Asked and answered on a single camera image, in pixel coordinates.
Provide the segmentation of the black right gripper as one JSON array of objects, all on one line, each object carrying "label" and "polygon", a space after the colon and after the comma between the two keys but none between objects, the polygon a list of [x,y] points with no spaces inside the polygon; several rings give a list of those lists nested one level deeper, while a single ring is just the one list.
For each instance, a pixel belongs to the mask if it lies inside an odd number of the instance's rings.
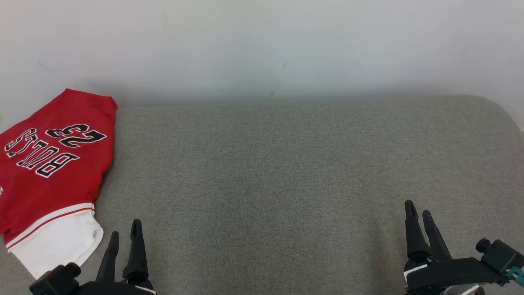
[{"label": "black right gripper", "polygon": [[481,284],[504,286],[508,278],[492,270],[475,258],[453,259],[436,226],[430,211],[425,210],[422,218],[425,233],[430,241],[426,243],[419,224],[419,215],[412,200],[404,202],[405,229],[408,259],[416,256],[432,256],[435,260],[423,268],[406,275],[406,295],[443,295],[450,288],[477,289]]}]

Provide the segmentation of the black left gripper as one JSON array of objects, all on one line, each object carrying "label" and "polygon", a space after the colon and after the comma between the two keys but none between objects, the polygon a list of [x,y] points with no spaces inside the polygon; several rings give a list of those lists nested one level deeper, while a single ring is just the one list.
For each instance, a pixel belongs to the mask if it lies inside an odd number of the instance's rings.
[{"label": "black left gripper", "polygon": [[123,270],[123,278],[127,281],[115,281],[119,233],[113,231],[97,273],[97,281],[83,284],[76,290],[76,295],[156,295],[151,284],[143,284],[149,278],[149,271],[140,220],[133,220],[130,239],[129,260]]}]

